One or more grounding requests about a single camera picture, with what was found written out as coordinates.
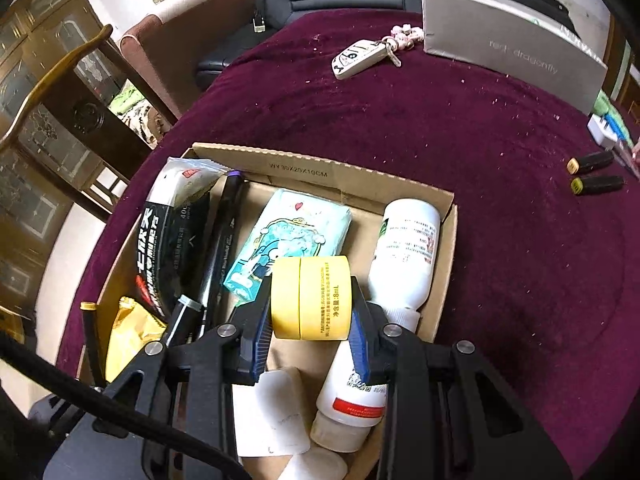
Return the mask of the yellow foil snack packet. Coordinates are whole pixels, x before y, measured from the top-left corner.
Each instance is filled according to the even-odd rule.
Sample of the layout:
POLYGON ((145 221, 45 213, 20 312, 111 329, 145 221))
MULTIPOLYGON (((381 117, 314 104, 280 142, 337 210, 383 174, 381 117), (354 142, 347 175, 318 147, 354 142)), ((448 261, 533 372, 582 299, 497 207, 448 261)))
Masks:
POLYGON ((114 319, 105 358, 105 378, 114 382, 118 374, 148 343, 159 340, 166 324, 149 313, 134 298, 122 296, 114 319))

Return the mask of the wooden cabinet glass doors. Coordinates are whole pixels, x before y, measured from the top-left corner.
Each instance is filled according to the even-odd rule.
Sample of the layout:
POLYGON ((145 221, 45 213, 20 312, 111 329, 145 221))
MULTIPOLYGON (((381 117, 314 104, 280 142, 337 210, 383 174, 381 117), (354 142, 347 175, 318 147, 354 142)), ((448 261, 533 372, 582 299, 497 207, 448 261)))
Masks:
MULTIPOLYGON (((1 18, 1 128, 9 129, 40 79, 101 28, 88 0, 14 0, 1 18)), ((113 209, 124 184, 43 105, 17 137, 20 148, 113 209)), ((1 154, 1 305, 35 316, 43 272, 72 202, 17 153, 1 154)))

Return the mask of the wooden chair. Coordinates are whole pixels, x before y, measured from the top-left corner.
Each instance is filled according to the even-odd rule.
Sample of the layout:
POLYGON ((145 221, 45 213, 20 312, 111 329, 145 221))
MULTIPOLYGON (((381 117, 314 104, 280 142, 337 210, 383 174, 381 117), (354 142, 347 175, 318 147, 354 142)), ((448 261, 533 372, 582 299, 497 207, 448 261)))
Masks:
POLYGON ((105 222, 111 214, 105 206, 91 198, 87 192, 74 188, 56 171, 40 162, 20 142, 20 132, 29 115, 40 105, 105 166, 125 182, 136 174, 151 149, 137 133, 125 125, 108 106, 86 86, 75 73, 78 63, 93 52, 100 52, 141 91, 157 113, 169 125, 178 118, 145 79, 131 66, 111 40, 113 26, 107 24, 91 40, 68 52, 41 79, 24 99, 21 107, 1 136, 2 151, 12 150, 35 170, 36 174, 52 184, 72 202, 89 214, 105 222))

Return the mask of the toothpaste tube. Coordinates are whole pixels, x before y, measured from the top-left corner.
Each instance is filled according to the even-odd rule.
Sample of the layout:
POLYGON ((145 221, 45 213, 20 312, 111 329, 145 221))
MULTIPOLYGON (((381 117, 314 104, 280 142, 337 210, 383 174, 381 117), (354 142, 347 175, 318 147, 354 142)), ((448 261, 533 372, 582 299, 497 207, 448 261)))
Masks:
POLYGON ((615 120, 610 114, 603 116, 604 131, 608 140, 610 140, 611 148, 617 154, 618 158, 623 162, 624 166, 637 179, 640 179, 640 172, 634 158, 629 151, 627 140, 623 134, 623 130, 616 125, 615 120))

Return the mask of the grey rectangular box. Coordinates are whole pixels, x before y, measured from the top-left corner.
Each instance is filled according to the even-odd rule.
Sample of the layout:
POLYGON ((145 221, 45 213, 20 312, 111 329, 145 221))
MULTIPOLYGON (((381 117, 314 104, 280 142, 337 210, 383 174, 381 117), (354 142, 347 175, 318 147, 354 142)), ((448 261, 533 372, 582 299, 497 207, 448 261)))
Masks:
POLYGON ((588 115, 608 68, 574 32, 511 0, 422 0, 424 51, 483 66, 588 115))

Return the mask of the small white charger box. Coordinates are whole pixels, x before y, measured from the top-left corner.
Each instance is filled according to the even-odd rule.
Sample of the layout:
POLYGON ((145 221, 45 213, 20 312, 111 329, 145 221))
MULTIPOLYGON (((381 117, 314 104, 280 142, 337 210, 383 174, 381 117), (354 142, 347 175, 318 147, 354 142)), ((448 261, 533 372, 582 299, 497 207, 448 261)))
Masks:
POLYGON ((604 116, 592 114, 587 128, 593 141, 605 150, 612 150, 622 140, 620 129, 615 125, 609 114, 604 116))

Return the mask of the green cloth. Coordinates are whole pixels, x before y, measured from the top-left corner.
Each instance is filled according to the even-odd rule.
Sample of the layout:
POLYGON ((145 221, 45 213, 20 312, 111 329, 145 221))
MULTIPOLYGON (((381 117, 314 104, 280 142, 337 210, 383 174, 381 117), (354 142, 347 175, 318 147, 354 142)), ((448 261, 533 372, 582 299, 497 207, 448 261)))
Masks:
POLYGON ((617 110, 617 108, 612 104, 608 95, 600 90, 597 95, 597 99, 594 101, 592 107, 592 114, 595 114, 599 117, 604 117, 605 115, 610 115, 616 125, 618 125, 622 130, 627 130, 627 125, 624 122, 623 116, 617 110))

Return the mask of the white power adapter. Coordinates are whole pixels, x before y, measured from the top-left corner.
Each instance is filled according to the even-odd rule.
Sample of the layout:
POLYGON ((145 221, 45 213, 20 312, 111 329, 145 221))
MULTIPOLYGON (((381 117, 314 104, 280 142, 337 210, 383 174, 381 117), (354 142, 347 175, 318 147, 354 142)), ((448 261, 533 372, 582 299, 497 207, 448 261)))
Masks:
POLYGON ((310 415, 302 378, 286 366, 262 373, 254 386, 232 386, 235 442, 242 458, 306 453, 310 415))

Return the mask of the white car key fob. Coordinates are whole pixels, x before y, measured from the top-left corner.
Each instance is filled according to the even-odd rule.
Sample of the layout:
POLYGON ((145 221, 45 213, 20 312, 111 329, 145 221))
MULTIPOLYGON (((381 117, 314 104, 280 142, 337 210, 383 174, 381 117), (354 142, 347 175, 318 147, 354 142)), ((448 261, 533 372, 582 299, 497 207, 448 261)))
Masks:
POLYGON ((345 80, 385 60, 401 68, 398 53, 416 48, 424 38, 422 27, 396 25, 380 40, 360 39, 340 52, 331 62, 332 73, 337 80, 345 80))

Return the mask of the black marker pen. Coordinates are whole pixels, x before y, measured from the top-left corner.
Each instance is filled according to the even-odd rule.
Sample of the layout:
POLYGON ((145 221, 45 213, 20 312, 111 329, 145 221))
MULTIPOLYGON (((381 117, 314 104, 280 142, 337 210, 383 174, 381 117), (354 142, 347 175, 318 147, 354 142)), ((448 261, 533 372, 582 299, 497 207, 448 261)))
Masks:
POLYGON ((620 176, 583 176, 570 182, 570 189, 576 196, 601 195, 621 190, 625 180, 620 176))
POLYGON ((566 170, 569 174, 581 176, 611 166, 612 162, 614 154, 611 151, 598 151, 582 157, 572 157, 566 164, 566 170))
POLYGON ((107 380, 104 375, 101 359, 96 303, 91 301, 81 301, 80 310, 82 314, 82 324, 84 324, 86 356, 89 362, 93 383, 96 387, 104 389, 107 386, 107 380))

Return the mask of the white pill bottle red band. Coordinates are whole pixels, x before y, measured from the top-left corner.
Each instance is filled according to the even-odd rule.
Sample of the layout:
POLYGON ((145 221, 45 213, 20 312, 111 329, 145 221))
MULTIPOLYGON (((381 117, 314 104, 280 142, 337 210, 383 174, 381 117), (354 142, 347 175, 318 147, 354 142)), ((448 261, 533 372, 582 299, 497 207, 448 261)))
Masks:
POLYGON ((367 386, 362 381, 349 342, 342 341, 316 401, 311 440, 332 452, 357 452, 385 414, 386 393, 386 385, 367 386))

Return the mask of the black snack packet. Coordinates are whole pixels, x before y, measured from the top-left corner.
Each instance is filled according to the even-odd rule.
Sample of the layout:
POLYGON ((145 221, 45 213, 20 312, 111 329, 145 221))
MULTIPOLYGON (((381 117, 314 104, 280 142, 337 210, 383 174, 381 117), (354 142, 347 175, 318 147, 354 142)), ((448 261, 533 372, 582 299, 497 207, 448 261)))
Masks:
POLYGON ((171 157, 146 196, 136 238, 136 286, 142 304, 163 322, 198 266, 209 191, 229 171, 210 159, 171 157))

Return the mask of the black marker pen upper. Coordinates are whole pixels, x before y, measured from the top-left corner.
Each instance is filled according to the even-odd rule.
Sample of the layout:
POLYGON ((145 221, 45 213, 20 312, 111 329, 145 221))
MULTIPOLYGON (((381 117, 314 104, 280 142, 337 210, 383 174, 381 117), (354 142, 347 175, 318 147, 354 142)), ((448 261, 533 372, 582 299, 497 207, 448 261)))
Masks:
POLYGON ((611 166, 612 162, 614 154, 611 151, 598 151, 582 157, 572 157, 566 164, 566 170, 569 174, 581 176, 611 166))

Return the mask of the blue tissue pack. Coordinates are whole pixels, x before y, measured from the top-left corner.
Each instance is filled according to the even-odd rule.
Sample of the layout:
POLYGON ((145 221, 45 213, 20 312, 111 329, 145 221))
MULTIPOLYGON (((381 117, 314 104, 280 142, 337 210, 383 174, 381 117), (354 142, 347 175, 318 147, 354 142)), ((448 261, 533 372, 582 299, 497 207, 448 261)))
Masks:
POLYGON ((279 188, 250 230, 224 286, 238 304, 254 301, 277 259, 338 255, 350 222, 352 213, 344 205, 279 188))

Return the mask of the black marker pen lower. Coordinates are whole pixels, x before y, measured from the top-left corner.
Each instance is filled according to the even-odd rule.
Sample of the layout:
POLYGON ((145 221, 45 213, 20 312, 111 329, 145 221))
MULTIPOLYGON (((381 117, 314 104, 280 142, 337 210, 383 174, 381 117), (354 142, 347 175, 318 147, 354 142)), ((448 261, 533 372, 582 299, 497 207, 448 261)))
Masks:
POLYGON ((621 190, 625 180, 620 176, 583 176, 570 182, 570 189, 576 196, 601 195, 621 190))

